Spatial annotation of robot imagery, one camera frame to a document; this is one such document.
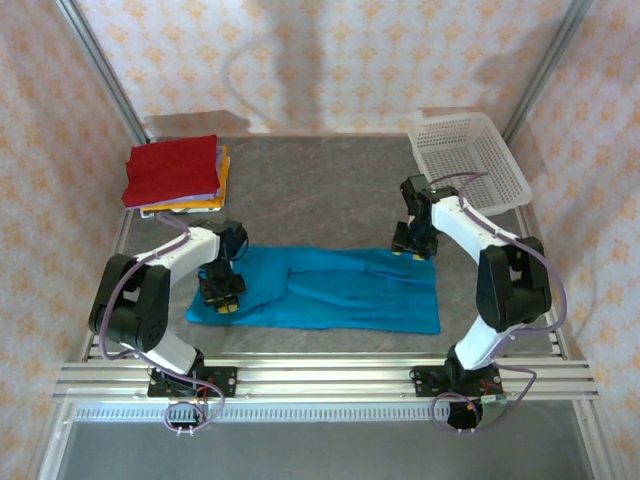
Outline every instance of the red towel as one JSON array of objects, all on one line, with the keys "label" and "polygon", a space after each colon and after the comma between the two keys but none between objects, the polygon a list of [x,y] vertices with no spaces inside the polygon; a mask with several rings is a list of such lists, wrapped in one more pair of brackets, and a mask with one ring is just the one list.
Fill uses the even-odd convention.
[{"label": "red towel", "polygon": [[122,194],[127,208],[191,195],[213,194],[220,187],[216,172],[215,135],[150,143],[131,149],[129,185]]}]

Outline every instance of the laundry basket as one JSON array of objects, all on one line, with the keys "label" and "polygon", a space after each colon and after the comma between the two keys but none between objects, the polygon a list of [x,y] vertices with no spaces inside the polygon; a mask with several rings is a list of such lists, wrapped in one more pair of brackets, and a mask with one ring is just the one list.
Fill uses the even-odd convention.
[{"label": "laundry basket", "polygon": [[[484,113],[425,118],[411,125],[408,135],[416,163],[429,182],[452,173],[488,173],[465,190],[469,203],[483,215],[497,215],[531,201],[531,187]],[[433,186],[460,188],[468,178],[451,178]]]}]

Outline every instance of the blue cloth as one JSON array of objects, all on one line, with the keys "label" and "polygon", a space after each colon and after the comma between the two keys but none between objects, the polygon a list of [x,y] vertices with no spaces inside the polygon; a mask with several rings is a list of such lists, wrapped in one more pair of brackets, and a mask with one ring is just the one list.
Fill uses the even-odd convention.
[{"label": "blue cloth", "polygon": [[219,314],[198,291],[188,321],[440,333],[431,261],[383,249],[253,246],[233,268],[247,285],[240,309]]}]

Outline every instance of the wall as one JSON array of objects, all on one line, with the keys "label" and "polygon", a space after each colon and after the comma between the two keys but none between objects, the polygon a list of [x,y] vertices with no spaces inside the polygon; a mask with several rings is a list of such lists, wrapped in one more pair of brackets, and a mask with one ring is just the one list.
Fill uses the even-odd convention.
[{"label": "wall", "polygon": [[513,149],[629,478],[640,474],[637,13],[631,0],[594,2]]},{"label": "wall", "polygon": [[78,354],[131,141],[52,0],[0,6],[0,477],[23,478]]},{"label": "wall", "polygon": [[155,136],[501,129],[568,0],[80,0]]}]

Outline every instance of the purple cable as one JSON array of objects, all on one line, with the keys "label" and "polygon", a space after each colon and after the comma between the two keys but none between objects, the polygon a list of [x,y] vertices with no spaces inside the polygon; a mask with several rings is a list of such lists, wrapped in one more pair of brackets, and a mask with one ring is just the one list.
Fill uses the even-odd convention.
[{"label": "purple cable", "polygon": [[432,181],[432,183],[438,183],[441,182],[442,180],[446,180],[448,178],[453,178],[453,177],[459,177],[459,176],[467,176],[467,175],[471,175],[471,178],[469,178],[468,180],[466,180],[463,184],[462,187],[460,188],[459,191],[459,195],[458,195],[458,202],[460,205],[460,208],[462,209],[462,211],[465,213],[465,215],[467,215],[467,217],[469,217],[469,219],[471,221],[473,221],[476,225],[478,225],[479,227],[483,228],[484,230],[486,230],[489,234],[493,235],[495,238],[499,238],[500,240],[507,242],[511,245],[514,245],[515,247],[519,248],[520,250],[523,250],[524,252],[528,253],[529,255],[533,256],[536,260],[538,260],[540,263],[542,263],[542,265],[544,265],[544,267],[546,268],[547,272],[551,275],[551,277],[553,278],[554,282],[556,283],[556,285],[559,287],[560,290],[560,312],[558,314],[558,319],[556,320],[556,322],[553,325],[549,325],[548,327],[544,327],[544,328],[523,328],[520,330],[515,330],[512,332],[512,337],[505,337],[500,343],[498,343],[498,345],[496,345],[496,347],[491,351],[491,353],[489,354],[491,359],[492,359],[492,363],[493,365],[495,365],[497,368],[502,369],[502,370],[509,370],[512,372],[519,372],[519,373],[529,373],[531,374],[531,379],[529,380],[529,383],[527,383],[527,385],[525,386],[525,388],[522,390],[522,392],[520,392],[520,395],[518,395],[518,398],[516,398],[511,405],[509,405],[509,407],[507,408],[507,410],[500,415],[500,417],[498,417],[495,421],[493,421],[492,423],[490,423],[489,425],[486,426],[479,426],[476,428],[472,428],[470,430],[461,430],[461,429],[456,429],[451,427],[448,424],[443,424],[440,423],[440,421],[436,420],[435,417],[435,404],[438,400],[442,399],[442,398],[446,398],[446,397],[456,397],[456,398],[461,398],[463,399],[465,402],[467,402],[468,405],[470,405],[473,409],[473,411],[476,413],[476,419],[478,418],[478,414],[477,414],[477,410],[475,408],[475,405],[473,404],[473,402],[471,401],[471,399],[469,397],[467,397],[466,395],[462,395],[462,394],[454,394],[454,392],[445,392],[445,393],[441,393],[440,395],[436,396],[433,400],[433,402],[431,403],[430,407],[429,407],[429,413],[431,415],[431,421],[433,422],[433,424],[438,427],[441,430],[445,430],[448,432],[457,432],[457,433],[475,433],[477,431],[486,431],[489,430],[490,428],[495,427],[496,425],[499,425],[500,423],[502,423],[507,417],[509,417],[511,415],[511,413],[513,413],[513,411],[515,410],[515,408],[520,404],[520,402],[522,401],[522,399],[525,397],[525,395],[527,393],[529,393],[529,390],[531,389],[531,387],[533,386],[534,382],[536,381],[536,378],[538,377],[538,374],[533,371],[530,370],[528,368],[519,368],[519,367],[508,367],[505,365],[500,365],[498,362],[495,361],[495,357],[502,351],[502,349],[504,348],[504,346],[506,345],[506,343],[510,340],[515,338],[516,336],[520,336],[520,335],[527,335],[527,334],[545,334],[545,333],[551,333],[554,332],[555,330],[557,330],[558,328],[560,328],[566,318],[567,318],[567,292],[566,289],[564,287],[564,283],[562,281],[562,278],[560,277],[560,273],[558,272],[558,270],[553,266],[553,264],[551,264],[551,262],[549,262],[542,254],[540,254],[539,252],[537,252],[536,250],[532,249],[531,247],[529,247],[528,245],[524,245],[523,243],[514,240],[502,233],[500,233],[499,231],[493,229],[493,227],[491,227],[490,225],[488,225],[486,222],[484,222],[481,218],[479,218],[477,215],[475,215],[470,209],[468,209],[465,204],[465,197],[464,197],[464,191],[466,190],[467,186],[473,182],[474,180],[483,177],[485,175],[487,175],[486,172],[484,173],[478,173],[478,172],[461,172],[461,173],[454,173],[454,174],[450,174],[450,175],[445,175],[444,177],[438,178],[434,181]]},{"label": "purple cable", "polygon": [[181,401],[181,402],[177,402],[174,404],[171,404],[167,407],[167,409],[164,412],[164,416],[163,416],[163,422],[164,425],[171,431],[180,433],[182,430],[180,428],[176,428],[173,425],[171,425],[171,422],[169,421],[169,413],[171,413],[171,411],[175,408],[177,408],[179,405],[188,405],[189,407],[193,408],[202,418],[202,422],[200,424],[198,424],[195,427],[192,427],[189,429],[190,433],[194,433],[197,432],[198,430],[204,428],[205,426],[207,426],[209,423],[211,423],[215,418],[217,418],[218,416],[220,416],[220,414],[222,413],[222,410],[224,409],[224,404],[225,404],[225,397],[224,397],[224,393],[222,392],[222,390],[220,390],[220,388],[218,388],[216,385],[214,385],[213,383],[210,382],[206,382],[204,380],[199,380],[196,378],[191,378],[191,377],[187,377],[186,375],[181,375],[177,372],[174,372],[172,370],[169,370],[167,368],[164,368],[163,366],[157,364],[156,362],[154,362],[153,360],[150,360],[149,358],[147,358],[146,355],[144,355],[144,353],[142,352],[137,352],[137,351],[133,351],[133,350],[125,350],[123,352],[120,352],[116,355],[110,355],[107,352],[107,348],[106,348],[106,337],[107,337],[107,329],[109,326],[109,321],[111,320],[111,314],[113,313],[113,307],[118,299],[118,295],[120,295],[120,292],[122,291],[122,289],[124,288],[125,284],[127,283],[127,281],[133,276],[134,273],[136,273],[140,268],[142,268],[143,265],[145,265],[147,262],[155,259],[155,258],[159,258],[163,255],[166,255],[170,252],[173,252],[174,250],[180,248],[181,246],[183,246],[185,243],[187,243],[189,241],[189,238],[191,237],[191,233],[189,231],[189,226],[178,220],[175,217],[169,216],[169,215],[165,215],[165,214],[158,214],[156,215],[156,218],[158,220],[160,220],[162,223],[164,223],[165,225],[169,225],[170,227],[174,227],[177,228],[179,230],[182,230],[184,232],[184,235],[182,236],[182,238],[180,238],[179,241],[177,241],[176,243],[169,245],[168,247],[165,247],[161,250],[155,251],[149,255],[147,255],[146,257],[142,258],[141,260],[138,260],[136,262],[136,264],[131,267],[129,270],[127,270],[127,272],[122,276],[122,278],[120,279],[120,281],[116,284],[115,288],[113,289],[113,293],[111,294],[111,297],[109,298],[109,301],[107,302],[107,306],[105,308],[104,311],[104,315],[102,316],[102,323],[100,324],[100,331],[99,331],[99,339],[98,339],[98,344],[100,346],[100,354],[102,355],[102,358],[104,358],[105,360],[116,360],[118,358],[122,358],[126,355],[130,355],[130,354],[137,354],[139,355],[141,358],[143,358],[149,365],[151,365],[152,367],[154,367],[156,370],[163,372],[165,375],[169,375],[170,377],[176,378],[178,380],[182,380],[185,382],[189,382],[192,384],[196,384],[196,385],[201,385],[203,387],[207,387],[211,390],[213,390],[214,392],[216,392],[219,396],[220,396],[220,403],[218,404],[218,409],[214,412],[213,415],[211,415],[210,417],[207,417],[205,411],[203,408],[201,408],[198,405],[195,405],[193,403],[190,402],[185,402],[185,401]]}]

